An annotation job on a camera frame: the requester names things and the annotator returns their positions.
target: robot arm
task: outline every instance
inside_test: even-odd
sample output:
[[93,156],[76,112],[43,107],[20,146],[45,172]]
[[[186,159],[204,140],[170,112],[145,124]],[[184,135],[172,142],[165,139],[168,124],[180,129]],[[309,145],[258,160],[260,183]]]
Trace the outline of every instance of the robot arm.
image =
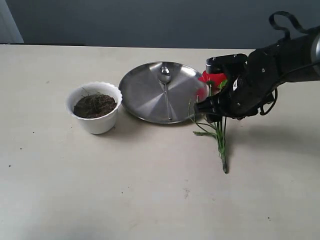
[[[275,15],[287,17],[296,30],[306,35],[291,39],[289,30],[276,24]],[[234,54],[206,61],[207,73],[224,73],[228,82],[220,93],[195,104],[196,113],[207,114],[211,122],[222,117],[240,120],[257,115],[259,110],[266,115],[277,101],[279,85],[320,81],[320,26],[305,30],[285,11],[272,14],[269,22],[285,33],[276,44],[257,49],[248,57]],[[267,111],[266,104],[272,104]]]

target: metal spoon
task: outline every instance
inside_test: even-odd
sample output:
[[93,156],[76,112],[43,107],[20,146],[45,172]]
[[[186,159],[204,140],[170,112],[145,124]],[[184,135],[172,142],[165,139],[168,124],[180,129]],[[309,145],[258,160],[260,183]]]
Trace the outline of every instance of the metal spoon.
[[170,108],[169,100],[168,100],[168,83],[170,83],[170,81],[171,81],[171,75],[170,75],[169,69],[166,66],[162,66],[160,68],[159,81],[164,85],[166,109],[168,112],[168,119],[171,121],[172,120],[172,113],[171,113],[171,108]]

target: metal plate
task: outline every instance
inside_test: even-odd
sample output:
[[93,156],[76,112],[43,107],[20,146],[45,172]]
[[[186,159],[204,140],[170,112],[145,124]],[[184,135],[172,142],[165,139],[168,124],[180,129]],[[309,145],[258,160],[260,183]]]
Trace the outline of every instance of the metal plate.
[[[168,119],[165,86],[158,79],[159,71],[165,64],[171,74],[167,84],[169,107],[172,120]],[[189,118],[188,105],[197,99],[201,89],[203,101],[209,93],[205,83],[198,80],[201,74],[193,68],[175,62],[152,62],[136,67],[128,72],[120,82],[124,108],[134,116],[157,124],[181,123]]]

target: table surface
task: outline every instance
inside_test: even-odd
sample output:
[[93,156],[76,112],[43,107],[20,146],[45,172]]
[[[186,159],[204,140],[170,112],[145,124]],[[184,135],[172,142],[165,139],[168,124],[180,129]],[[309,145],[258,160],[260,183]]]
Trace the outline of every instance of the table surface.
[[282,85],[267,116],[228,121],[228,175],[193,124],[121,108],[92,135],[65,109],[79,85],[118,85],[144,63],[202,71],[250,52],[1,45],[0,240],[319,239],[320,82]]

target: white flower pot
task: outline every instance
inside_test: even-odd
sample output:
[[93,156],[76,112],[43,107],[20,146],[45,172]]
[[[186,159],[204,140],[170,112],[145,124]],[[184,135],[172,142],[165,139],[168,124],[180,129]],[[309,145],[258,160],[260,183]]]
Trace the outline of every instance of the white flower pot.
[[[78,103],[80,99],[84,96],[94,95],[94,94],[104,94],[113,97],[116,102],[116,107],[113,111],[108,113],[107,115],[100,116],[97,118],[83,118],[76,116],[74,114],[74,107]],[[114,127],[117,120],[118,108],[122,101],[122,94],[120,90],[106,82],[90,82],[88,84],[84,84],[77,89],[75,89],[68,96],[66,100],[66,109],[74,118],[78,119],[78,122],[82,125],[82,127],[87,130],[91,134],[103,134],[109,131]]]

